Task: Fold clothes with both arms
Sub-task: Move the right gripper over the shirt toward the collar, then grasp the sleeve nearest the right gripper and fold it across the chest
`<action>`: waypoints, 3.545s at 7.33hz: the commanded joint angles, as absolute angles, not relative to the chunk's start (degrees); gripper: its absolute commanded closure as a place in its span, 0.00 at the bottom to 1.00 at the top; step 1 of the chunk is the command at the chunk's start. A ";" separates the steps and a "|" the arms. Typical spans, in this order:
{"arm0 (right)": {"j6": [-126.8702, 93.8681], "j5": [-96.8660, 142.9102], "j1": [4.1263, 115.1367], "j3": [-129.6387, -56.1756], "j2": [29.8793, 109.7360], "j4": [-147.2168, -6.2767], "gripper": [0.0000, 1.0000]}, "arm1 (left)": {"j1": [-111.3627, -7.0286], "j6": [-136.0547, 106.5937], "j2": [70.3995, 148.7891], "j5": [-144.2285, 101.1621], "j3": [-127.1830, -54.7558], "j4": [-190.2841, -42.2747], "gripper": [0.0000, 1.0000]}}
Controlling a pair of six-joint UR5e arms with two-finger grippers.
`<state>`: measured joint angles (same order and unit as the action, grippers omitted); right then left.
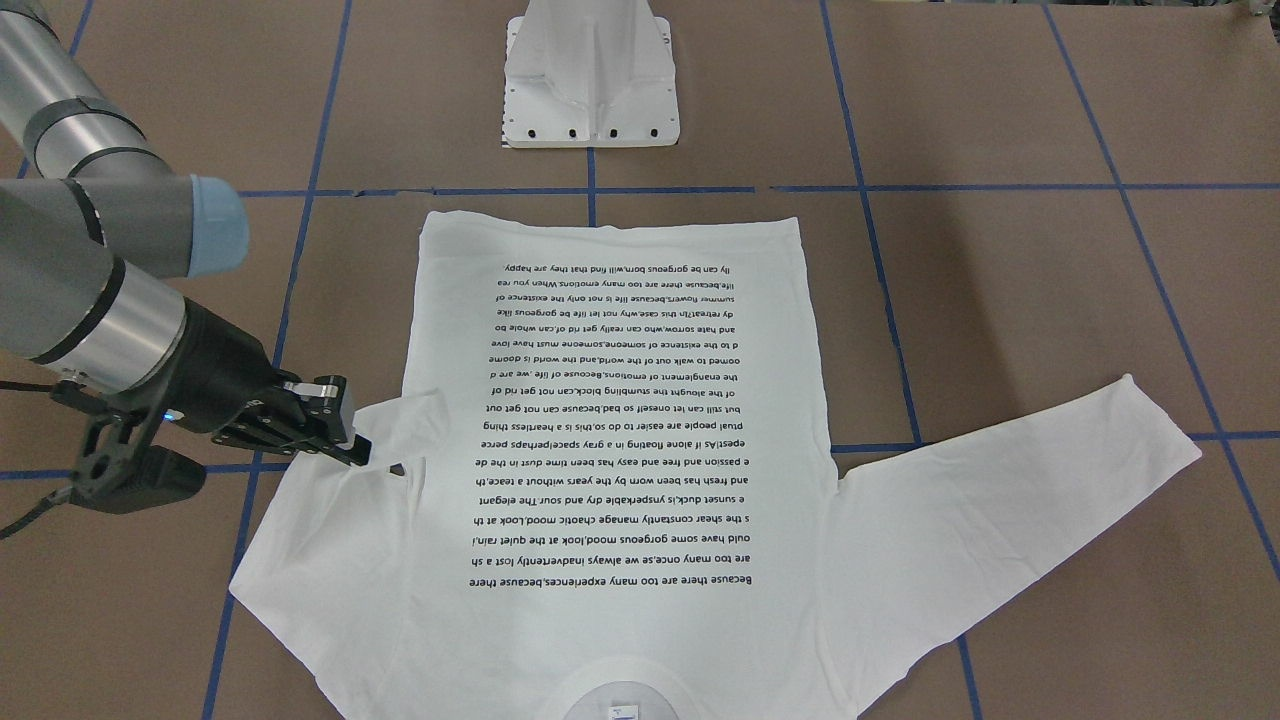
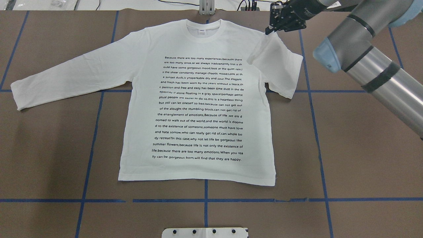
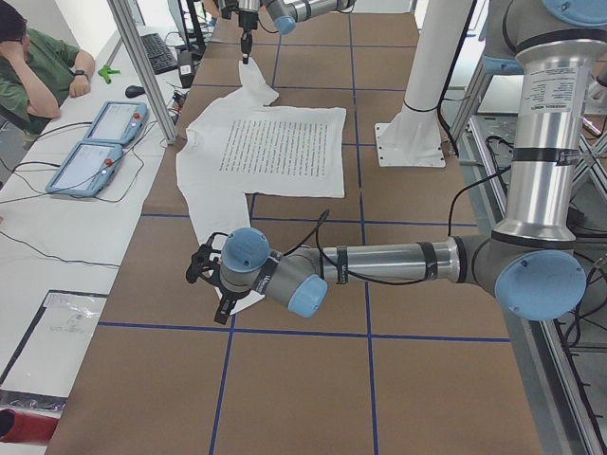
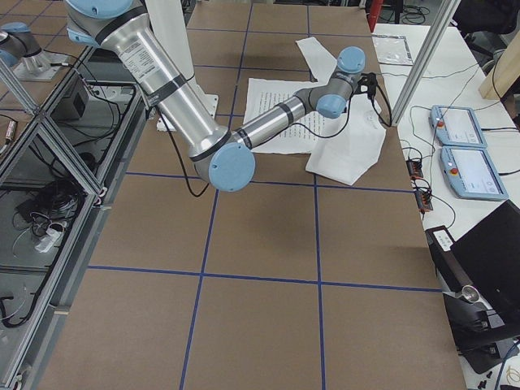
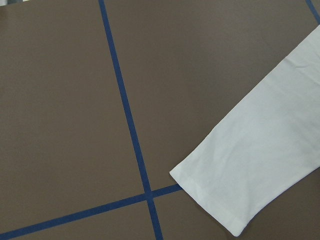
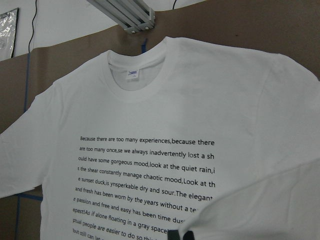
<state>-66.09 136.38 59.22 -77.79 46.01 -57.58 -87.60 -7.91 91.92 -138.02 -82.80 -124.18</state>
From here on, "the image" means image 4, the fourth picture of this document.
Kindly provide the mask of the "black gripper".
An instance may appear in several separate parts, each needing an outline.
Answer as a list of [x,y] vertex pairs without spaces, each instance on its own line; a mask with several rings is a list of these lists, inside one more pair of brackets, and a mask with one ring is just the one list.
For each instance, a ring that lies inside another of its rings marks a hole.
[[362,73],[357,83],[357,95],[365,94],[368,99],[374,99],[377,87],[378,81],[374,72]]

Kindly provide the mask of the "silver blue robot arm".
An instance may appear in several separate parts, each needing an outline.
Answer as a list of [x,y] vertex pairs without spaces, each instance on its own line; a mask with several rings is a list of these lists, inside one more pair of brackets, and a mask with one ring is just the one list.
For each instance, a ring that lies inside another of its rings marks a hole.
[[22,22],[1,26],[1,60],[19,80],[48,82],[59,70],[59,66],[51,65],[51,57]]
[[301,89],[235,132],[219,125],[202,91],[175,61],[193,67],[178,1],[67,1],[72,41],[114,52],[151,106],[186,140],[198,175],[220,191],[244,188],[255,170],[254,148],[311,112],[336,119],[349,110],[362,85],[366,56],[343,49],[324,85]]

